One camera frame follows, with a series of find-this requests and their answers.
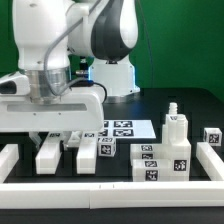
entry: black tabletop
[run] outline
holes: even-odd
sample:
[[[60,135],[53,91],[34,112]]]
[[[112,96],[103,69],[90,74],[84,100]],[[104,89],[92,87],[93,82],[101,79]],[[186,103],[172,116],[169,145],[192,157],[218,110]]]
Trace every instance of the black tabletop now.
[[[96,175],[77,175],[74,150],[62,154],[57,172],[52,176],[35,173],[36,148],[26,133],[1,134],[0,143],[20,144],[20,160],[6,179],[7,183],[108,182],[132,181],[129,161],[130,143],[160,143],[162,124],[169,103],[178,104],[178,113],[189,122],[188,139],[192,144],[190,180],[209,180],[195,157],[196,143],[203,140],[205,127],[224,130],[224,104],[204,89],[144,89],[135,101],[105,104],[105,120],[151,120],[156,139],[118,140],[115,158],[97,158]],[[223,158],[222,147],[216,152]],[[126,208],[126,209],[58,209],[0,210],[0,223],[223,223],[224,208]]]

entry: black cable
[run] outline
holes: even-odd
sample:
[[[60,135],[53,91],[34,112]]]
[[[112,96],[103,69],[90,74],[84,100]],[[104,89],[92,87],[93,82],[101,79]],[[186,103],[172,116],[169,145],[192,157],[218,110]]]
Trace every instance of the black cable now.
[[[150,35],[149,35],[149,31],[148,31],[148,27],[147,27],[142,3],[141,3],[140,0],[137,0],[137,2],[138,2],[138,5],[139,5],[139,8],[140,8],[142,22],[143,22],[144,29],[145,29],[145,34],[146,34],[147,46],[148,46],[148,51],[149,51],[149,60],[150,60],[150,64],[151,64],[151,77],[152,77],[151,78],[151,88],[153,88],[153,84],[154,84],[154,62],[153,62],[153,55],[152,55],[151,40],[150,40]]]
[[[104,85],[102,85],[101,83],[98,83],[98,82],[93,82],[93,83],[94,83],[94,85],[98,85],[98,86],[100,86],[104,89],[104,92],[105,92],[105,97],[104,97],[104,101],[103,101],[103,103],[104,103],[107,99],[107,89],[106,89],[106,87]]]
[[[73,87],[73,88],[77,88],[77,87],[91,87],[93,85],[97,85],[97,86],[100,86],[103,88],[104,92],[105,92],[105,97],[104,97],[104,100],[103,100],[103,103],[106,101],[107,99],[107,89],[106,87],[101,84],[101,83],[98,83],[98,82],[94,82],[93,80],[80,80],[76,83],[74,83],[72,86],[70,87]]]

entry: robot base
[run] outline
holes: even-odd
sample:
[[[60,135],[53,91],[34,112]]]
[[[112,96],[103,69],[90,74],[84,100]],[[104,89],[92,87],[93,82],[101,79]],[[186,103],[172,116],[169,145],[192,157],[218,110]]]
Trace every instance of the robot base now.
[[[90,66],[89,76],[106,87],[107,103],[123,103],[139,96],[140,88],[135,85],[135,68],[128,56],[117,63],[95,59]]]

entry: stacked blocks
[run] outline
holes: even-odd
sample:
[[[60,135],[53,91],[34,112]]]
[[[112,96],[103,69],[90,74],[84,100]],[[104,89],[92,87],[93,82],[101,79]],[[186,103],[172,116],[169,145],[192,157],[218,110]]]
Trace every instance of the stacked blocks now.
[[[105,157],[114,157],[116,153],[115,138],[101,137],[98,141],[98,155]]]
[[[210,146],[221,146],[222,132],[219,128],[205,128],[203,140]]]
[[[191,145],[187,140],[187,132],[185,115],[177,114],[177,105],[171,103],[163,125],[162,144],[131,145],[133,181],[188,181]],[[151,170],[144,163],[150,160],[157,161],[154,168],[157,178],[148,177]]]

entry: green wall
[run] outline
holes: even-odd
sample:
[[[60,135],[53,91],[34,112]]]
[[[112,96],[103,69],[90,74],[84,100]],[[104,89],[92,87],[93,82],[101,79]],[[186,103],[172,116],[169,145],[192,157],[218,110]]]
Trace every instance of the green wall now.
[[[139,40],[131,54],[140,87],[200,87],[224,101],[224,1],[141,0],[154,73],[137,5]],[[12,0],[0,2],[0,74],[17,68]]]

